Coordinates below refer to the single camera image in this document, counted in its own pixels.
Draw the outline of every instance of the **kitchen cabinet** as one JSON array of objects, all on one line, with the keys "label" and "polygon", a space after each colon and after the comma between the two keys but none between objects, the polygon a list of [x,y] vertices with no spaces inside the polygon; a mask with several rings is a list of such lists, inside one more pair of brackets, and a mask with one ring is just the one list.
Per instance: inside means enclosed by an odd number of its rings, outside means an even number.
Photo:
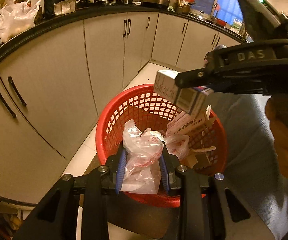
[{"label": "kitchen cabinet", "polygon": [[240,45],[240,44],[241,43],[236,41],[235,39],[232,39],[223,33],[219,33],[217,38],[215,39],[213,49],[215,49],[217,45],[225,45],[226,47],[231,47],[231,46]]},{"label": "kitchen cabinet", "polygon": [[100,114],[123,89],[127,13],[84,20],[85,48],[95,104]]},{"label": "kitchen cabinet", "polygon": [[85,56],[83,21],[49,31],[23,45],[0,63],[0,76],[28,122],[70,160],[98,118]]},{"label": "kitchen cabinet", "polygon": [[193,70],[204,66],[204,58],[217,40],[218,31],[189,21],[176,67]]},{"label": "kitchen cabinet", "polygon": [[176,66],[188,20],[160,13],[157,22],[152,59]]},{"label": "kitchen cabinet", "polygon": [[143,67],[152,57],[154,38],[155,38],[157,19],[158,19],[157,12],[150,12],[147,14],[148,14],[147,15],[148,22],[147,22],[147,26],[145,29],[145,39],[143,43],[141,67]]},{"label": "kitchen cabinet", "polygon": [[0,80],[0,196],[38,203],[60,178],[68,161],[16,108]]},{"label": "kitchen cabinet", "polygon": [[127,13],[127,32],[124,51],[124,87],[130,83],[141,68],[142,48],[147,24],[147,13]]}]

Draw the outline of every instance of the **das logo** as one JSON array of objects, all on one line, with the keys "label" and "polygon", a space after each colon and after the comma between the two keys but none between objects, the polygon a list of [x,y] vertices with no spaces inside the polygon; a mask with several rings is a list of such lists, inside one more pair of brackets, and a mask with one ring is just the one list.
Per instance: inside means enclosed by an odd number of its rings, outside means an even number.
[{"label": "das logo", "polygon": [[259,49],[255,52],[248,51],[248,52],[241,52],[237,54],[238,60],[251,60],[251,59],[258,59],[258,58],[265,58],[264,50]]}]

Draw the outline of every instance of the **white plastic bag on counter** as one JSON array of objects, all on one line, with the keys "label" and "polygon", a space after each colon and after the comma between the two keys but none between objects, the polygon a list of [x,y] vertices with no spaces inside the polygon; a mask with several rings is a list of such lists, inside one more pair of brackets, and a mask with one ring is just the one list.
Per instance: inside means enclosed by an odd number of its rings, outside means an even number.
[{"label": "white plastic bag on counter", "polygon": [[14,3],[6,0],[6,5],[0,10],[0,42],[9,41],[14,36],[34,26],[34,19],[42,0],[37,1],[32,7],[26,2]]},{"label": "white plastic bag on counter", "polygon": [[157,194],[161,172],[158,164],[163,150],[160,133],[150,129],[142,132],[134,120],[125,123],[123,146],[128,152],[121,191],[139,194]]},{"label": "white plastic bag on counter", "polygon": [[188,135],[172,135],[164,139],[168,153],[176,155],[178,159],[183,160],[189,152]]}]

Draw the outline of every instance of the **screw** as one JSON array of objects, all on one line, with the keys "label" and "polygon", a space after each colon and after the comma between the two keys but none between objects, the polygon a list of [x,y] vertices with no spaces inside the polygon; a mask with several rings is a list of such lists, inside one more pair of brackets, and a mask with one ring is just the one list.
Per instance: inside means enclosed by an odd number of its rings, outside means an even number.
[{"label": "screw", "polygon": [[62,180],[70,180],[71,179],[71,177],[72,177],[72,175],[71,174],[64,174],[63,176],[62,176]]},{"label": "screw", "polygon": [[105,171],[107,171],[107,170],[108,170],[108,168],[107,168],[107,166],[105,166],[105,165],[99,166],[99,168],[98,168],[98,171],[99,171],[99,172],[105,172]]},{"label": "screw", "polygon": [[185,165],[180,165],[177,167],[177,170],[180,172],[185,172],[187,171],[187,167]]},{"label": "screw", "polygon": [[217,173],[214,175],[214,177],[217,179],[217,180],[223,180],[224,179],[224,175],[222,173]]}]

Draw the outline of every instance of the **blue jeans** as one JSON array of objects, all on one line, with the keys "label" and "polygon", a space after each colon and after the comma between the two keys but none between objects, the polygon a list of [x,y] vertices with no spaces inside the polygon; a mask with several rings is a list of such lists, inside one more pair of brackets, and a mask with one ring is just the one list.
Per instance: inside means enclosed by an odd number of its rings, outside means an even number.
[{"label": "blue jeans", "polygon": [[278,168],[264,107],[269,97],[214,93],[207,104],[226,131],[224,172],[277,240],[288,232],[288,180]]}]

